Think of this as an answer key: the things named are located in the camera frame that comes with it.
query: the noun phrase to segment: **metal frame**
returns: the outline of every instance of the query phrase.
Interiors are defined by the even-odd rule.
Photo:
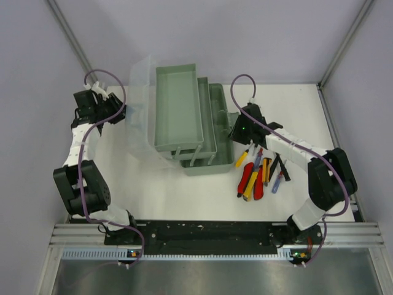
[[[340,64],[347,49],[352,44],[355,35],[367,19],[370,11],[373,8],[375,0],[365,0],[364,4],[359,11],[356,19],[351,25],[347,35],[343,39],[340,47],[338,48],[334,58],[329,64],[321,82],[317,85],[319,97],[321,99],[322,107],[324,109],[327,125],[330,135],[333,140],[334,146],[340,146],[340,140],[337,135],[337,129],[330,115],[329,105],[324,96],[324,87],[328,83],[334,70]],[[79,44],[72,29],[68,25],[63,13],[56,0],[45,0],[53,17],[59,24],[60,29],[64,33],[67,41],[69,42],[72,51],[76,55],[82,69],[87,73],[92,69],[92,66]],[[96,75],[90,75],[92,82],[97,81]],[[359,206],[360,212],[363,209],[359,198],[355,196],[351,200],[351,206]],[[378,278],[383,294],[393,294],[393,275],[389,263],[389,257],[384,247],[384,242],[377,223],[373,222],[328,222],[327,238],[323,248],[368,248],[370,257],[375,268],[376,276]],[[284,249],[296,249],[302,246],[284,245]],[[78,249],[130,249],[130,246],[106,246],[104,245],[104,234],[98,232],[96,225],[89,224],[57,224],[53,230],[52,238],[50,240],[48,252],[46,255],[44,267],[42,269],[41,278],[39,280],[39,287],[36,294],[51,294],[60,260],[65,248],[78,248]]]

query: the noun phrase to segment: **cable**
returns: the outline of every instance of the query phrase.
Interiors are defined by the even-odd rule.
[[[118,224],[116,222],[112,222],[112,221],[108,221],[108,220],[104,220],[104,219],[91,219],[89,217],[88,210],[87,210],[87,204],[86,204],[86,198],[85,198],[85,188],[84,188],[83,176],[82,176],[82,157],[83,157],[84,147],[85,147],[84,143],[86,142],[88,135],[90,134],[90,132],[94,128],[96,128],[97,126],[102,125],[103,123],[108,122],[108,121],[112,120],[113,118],[117,117],[123,111],[123,109],[125,107],[125,103],[126,103],[126,93],[125,93],[125,88],[124,88],[124,85],[123,85],[122,81],[120,81],[120,79],[118,77],[116,77],[115,75],[113,75],[109,71],[105,71],[104,69],[93,69],[93,70],[89,71],[88,73],[86,73],[85,78],[84,78],[84,83],[85,84],[87,83],[87,77],[91,73],[94,73],[94,72],[101,72],[101,73],[108,74],[111,77],[113,77],[117,81],[117,83],[119,83],[120,87],[122,88],[122,92],[123,92],[123,103],[122,103],[122,106],[120,107],[120,109],[115,114],[113,114],[113,115],[109,116],[108,118],[103,119],[103,120],[95,123],[94,125],[92,125],[87,130],[87,132],[85,133],[84,137],[82,138],[82,144],[80,145],[79,156],[78,156],[78,183],[79,183],[79,187],[80,187],[80,198],[82,200],[82,207],[83,207],[84,215],[85,215],[85,218],[86,218],[87,222],[93,223],[93,224],[108,223],[108,224],[113,225],[113,226],[118,226],[118,227],[122,227],[124,229],[132,230],[133,232],[136,232],[140,236],[140,238],[142,240],[141,251],[138,254],[138,256],[136,257],[136,259],[131,264],[129,264],[128,267],[131,267],[131,266],[134,266],[140,260],[140,258],[142,257],[142,254],[143,254],[143,251],[144,251],[144,247],[145,247],[145,239],[143,237],[143,234],[139,230],[137,230],[137,229],[135,229],[134,227],[131,227],[131,226]],[[87,274],[83,275],[82,278],[78,279],[76,282],[71,284],[70,288],[72,288],[78,282],[83,280],[86,276],[90,275],[96,269],[98,269],[98,268],[100,268],[102,266],[106,266],[106,265],[109,265],[109,264],[117,264],[117,263],[118,262],[105,262],[103,264],[100,264],[100,265],[96,266],[93,270],[91,270]]]
[[[256,124],[258,124],[259,126],[261,126],[263,129],[269,131],[270,133],[276,135],[277,137],[279,137],[280,139],[282,139],[282,140],[285,141],[286,143],[292,144],[292,145],[295,146],[296,148],[299,148],[299,149],[301,149],[301,150],[303,150],[303,151],[306,151],[306,152],[310,153],[311,155],[317,157],[318,159],[322,160],[322,161],[325,163],[325,165],[327,166],[327,168],[333,173],[334,177],[336,178],[338,184],[340,185],[340,187],[341,187],[341,189],[342,189],[342,191],[343,191],[343,193],[344,193],[344,208],[343,208],[340,212],[337,212],[337,213],[326,213],[326,214],[324,215],[324,217],[322,218],[322,222],[324,223],[324,228],[325,228],[324,236],[323,236],[323,238],[322,238],[321,244],[319,245],[318,249],[316,250],[316,252],[315,252],[314,255],[312,256],[312,258],[311,258],[308,262],[306,262],[305,266],[307,266],[307,265],[308,265],[309,263],[311,263],[311,262],[314,260],[314,258],[318,255],[318,253],[320,252],[320,250],[321,250],[321,248],[322,248],[322,245],[323,245],[324,242],[325,242],[325,238],[326,238],[326,235],[327,235],[327,225],[326,225],[326,222],[325,222],[325,218],[326,218],[327,216],[331,216],[331,217],[333,217],[333,216],[340,216],[340,215],[344,214],[344,213],[346,212],[346,210],[348,209],[348,206],[349,206],[349,196],[348,196],[348,192],[346,191],[345,186],[344,186],[344,183],[343,183],[343,181],[341,180],[340,176],[338,175],[337,171],[336,171],[336,170],[334,169],[334,167],[329,163],[329,161],[327,161],[325,158],[323,158],[323,156],[321,156],[321,155],[317,154],[316,152],[314,152],[314,151],[308,149],[307,147],[302,146],[301,144],[293,143],[291,140],[289,140],[289,139],[286,138],[285,136],[282,136],[282,135],[279,134],[278,132],[275,132],[273,129],[269,128],[269,127],[266,126],[265,124],[259,122],[259,121],[258,121],[257,119],[255,119],[255,118],[253,118],[251,115],[249,115],[248,113],[246,113],[245,110],[243,110],[243,109],[241,108],[241,106],[237,103],[237,101],[236,101],[236,99],[235,99],[235,96],[234,96],[234,94],[233,94],[233,86],[234,86],[235,82],[236,82],[240,77],[248,77],[248,78],[252,81],[252,85],[254,86],[254,92],[253,92],[253,94],[252,94],[252,98],[255,98],[255,94],[256,94],[256,92],[257,92],[257,85],[256,85],[256,83],[255,83],[255,80],[254,80],[250,75],[248,75],[248,74],[240,74],[240,75],[238,75],[238,76],[236,76],[236,77],[234,78],[234,80],[233,80],[232,83],[231,83],[230,93],[231,93],[231,98],[232,98],[233,103],[234,103],[235,106],[240,110],[240,112],[241,112],[243,115],[245,115],[247,118],[249,118],[251,121],[255,122]]]

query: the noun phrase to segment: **cable connector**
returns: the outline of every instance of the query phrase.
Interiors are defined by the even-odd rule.
[[[104,90],[104,89],[102,89],[100,86],[99,86],[99,81],[97,81],[97,82],[95,82],[94,84],[93,84],[93,87],[91,88],[95,93],[97,93],[97,94],[101,94],[102,96],[103,96],[103,98],[104,99],[108,99],[108,93],[106,93],[106,91]]]

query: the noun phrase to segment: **yellow handle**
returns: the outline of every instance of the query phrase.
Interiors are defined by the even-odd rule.
[[[258,176],[258,170],[252,172],[250,180],[248,182],[246,191],[243,194],[243,199],[245,199],[247,202],[251,201],[251,192],[252,192],[252,187],[254,187],[255,180],[257,180]]]
[[[268,183],[269,182],[269,174],[270,174],[270,158],[263,159],[263,167],[262,167],[262,182]]]
[[[236,162],[235,166],[236,168],[239,168],[244,159],[247,157],[248,152],[244,152],[243,155],[239,158],[239,160]]]

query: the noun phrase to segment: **pile of tools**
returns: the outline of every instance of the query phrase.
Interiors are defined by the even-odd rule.
[[[253,144],[246,149],[237,163],[235,164],[236,168],[239,168],[243,163],[245,158],[247,157],[250,148]],[[272,193],[277,193],[278,187],[280,185],[282,177],[285,178],[285,181],[290,181],[290,177],[288,171],[285,167],[286,160],[282,161],[279,154],[276,154],[276,157],[272,163],[272,159],[265,157],[262,159],[263,149],[260,148],[255,158],[254,162],[250,162],[244,166],[243,175],[241,177],[241,181],[238,185],[238,198],[243,197],[243,199],[247,202],[251,201],[251,194],[254,193],[254,200],[260,200],[263,197],[263,187],[267,187],[268,183],[273,176],[273,173],[278,164],[280,164],[281,171],[277,175],[276,181],[271,188]]]

